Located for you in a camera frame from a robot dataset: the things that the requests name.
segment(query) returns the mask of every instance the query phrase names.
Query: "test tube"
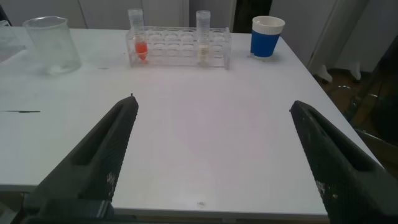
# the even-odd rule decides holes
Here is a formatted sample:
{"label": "test tube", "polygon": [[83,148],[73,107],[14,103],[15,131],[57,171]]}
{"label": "test tube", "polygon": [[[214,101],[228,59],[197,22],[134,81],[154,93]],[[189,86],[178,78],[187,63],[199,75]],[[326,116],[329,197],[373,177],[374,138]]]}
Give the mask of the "test tube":
{"label": "test tube", "polygon": [[144,26],[144,13],[142,9],[129,9],[130,26],[134,33],[134,45],[136,54],[141,60],[145,60],[148,54],[146,33]]}
{"label": "test tube", "polygon": [[209,52],[210,11],[197,11],[198,57],[204,62]]}

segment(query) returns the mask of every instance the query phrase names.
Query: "blue plastic cup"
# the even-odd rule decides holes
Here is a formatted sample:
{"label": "blue plastic cup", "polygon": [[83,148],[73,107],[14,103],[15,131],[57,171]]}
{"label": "blue plastic cup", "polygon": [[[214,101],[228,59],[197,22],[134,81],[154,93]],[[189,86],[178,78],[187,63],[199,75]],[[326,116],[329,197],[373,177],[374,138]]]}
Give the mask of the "blue plastic cup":
{"label": "blue plastic cup", "polygon": [[272,16],[257,16],[252,21],[250,53],[257,59],[270,57],[274,53],[285,21]]}

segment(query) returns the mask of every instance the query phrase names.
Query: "table surface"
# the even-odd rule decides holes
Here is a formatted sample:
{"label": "table surface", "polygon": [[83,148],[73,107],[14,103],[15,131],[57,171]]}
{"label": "table surface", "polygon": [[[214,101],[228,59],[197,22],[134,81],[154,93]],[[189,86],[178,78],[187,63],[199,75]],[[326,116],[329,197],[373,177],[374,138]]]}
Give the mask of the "table surface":
{"label": "table surface", "polygon": [[[289,109],[315,107],[373,159],[279,39],[267,62],[232,35],[231,68],[130,68],[126,30],[72,29],[83,66],[44,75],[33,51],[0,67],[0,189],[29,190],[120,99],[139,111],[113,206],[120,211],[326,215]],[[25,30],[16,33],[30,49]]]}

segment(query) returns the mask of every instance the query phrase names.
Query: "floor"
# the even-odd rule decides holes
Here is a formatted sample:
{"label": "floor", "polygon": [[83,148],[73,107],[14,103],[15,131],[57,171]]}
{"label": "floor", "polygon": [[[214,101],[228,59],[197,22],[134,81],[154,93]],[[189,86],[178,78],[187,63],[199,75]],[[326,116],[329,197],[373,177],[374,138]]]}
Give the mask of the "floor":
{"label": "floor", "polygon": [[[348,71],[345,70],[331,70],[331,76],[333,77],[332,83],[323,83],[320,78],[315,76],[315,79],[321,85],[321,87],[328,92],[331,89],[338,87],[339,85],[350,86],[351,88],[355,88],[357,90],[362,89],[367,84],[367,81],[370,79],[370,74],[363,74],[361,81],[356,82],[354,78],[349,74]],[[387,92],[391,90],[397,83],[397,78],[388,76],[386,78],[387,81],[384,81],[384,84],[379,93],[379,87],[381,85],[381,80],[383,77],[388,75],[380,75],[380,77],[373,83],[373,86],[369,93],[372,94],[380,94],[381,96],[385,95]],[[347,109],[349,105],[349,99],[353,96],[354,91],[350,91],[347,89],[340,88],[339,90],[334,91],[329,94],[331,100],[335,103],[336,107],[343,112]],[[359,129],[365,130],[367,133],[375,135],[380,138],[380,135],[374,129],[373,123],[369,117],[369,112],[372,110],[374,104],[376,102],[375,97],[368,96],[364,99],[363,105],[359,108],[356,116],[353,118],[351,124]],[[372,151],[372,153],[377,157],[380,163],[384,166],[384,168],[390,172],[396,179],[398,179],[398,143],[390,142],[392,145],[384,144],[378,140],[370,138],[365,134],[359,134],[368,148]]]}

